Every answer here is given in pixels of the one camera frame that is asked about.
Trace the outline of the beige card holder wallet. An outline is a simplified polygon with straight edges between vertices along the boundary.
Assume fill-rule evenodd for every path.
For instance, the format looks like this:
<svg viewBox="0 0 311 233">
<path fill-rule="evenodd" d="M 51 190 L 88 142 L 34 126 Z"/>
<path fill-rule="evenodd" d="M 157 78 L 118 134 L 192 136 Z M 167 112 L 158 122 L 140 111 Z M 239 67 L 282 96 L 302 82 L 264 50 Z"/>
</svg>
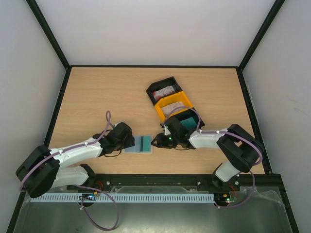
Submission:
<svg viewBox="0 0 311 233">
<path fill-rule="evenodd" d="M 123 149 L 124 153 L 153 153 L 151 145 L 153 137 L 151 135 L 135 135 L 134 139 L 134 146 Z"/>
</svg>

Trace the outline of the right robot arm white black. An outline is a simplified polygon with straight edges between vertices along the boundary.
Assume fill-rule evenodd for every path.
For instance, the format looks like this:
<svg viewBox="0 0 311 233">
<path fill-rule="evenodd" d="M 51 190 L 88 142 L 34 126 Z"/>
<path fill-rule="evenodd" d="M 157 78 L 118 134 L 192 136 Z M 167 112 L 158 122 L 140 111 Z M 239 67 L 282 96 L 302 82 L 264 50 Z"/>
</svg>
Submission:
<svg viewBox="0 0 311 233">
<path fill-rule="evenodd" d="M 212 173 L 212 185 L 223 190 L 229 181 L 240 173 L 248 173 L 263 160 L 263 145 L 238 124 L 220 131 L 187 129 L 176 117 L 170 117 L 162 124 L 164 132 L 151 141 L 157 148 L 185 150 L 201 148 L 220 149 L 226 157 Z"/>
</svg>

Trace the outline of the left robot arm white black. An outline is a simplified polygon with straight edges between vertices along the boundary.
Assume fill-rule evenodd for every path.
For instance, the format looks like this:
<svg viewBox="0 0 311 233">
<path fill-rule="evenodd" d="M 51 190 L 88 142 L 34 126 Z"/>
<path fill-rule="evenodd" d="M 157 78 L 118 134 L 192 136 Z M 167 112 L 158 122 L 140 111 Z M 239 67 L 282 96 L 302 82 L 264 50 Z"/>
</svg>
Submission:
<svg viewBox="0 0 311 233">
<path fill-rule="evenodd" d="M 16 170 L 21 189 L 37 198 L 50 189 L 68 185 L 91 185 L 94 171 L 81 162 L 134 146 L 132 129 L 124 122 L 72 146 L 49 149 L 36 147 Z"/>
</svg>

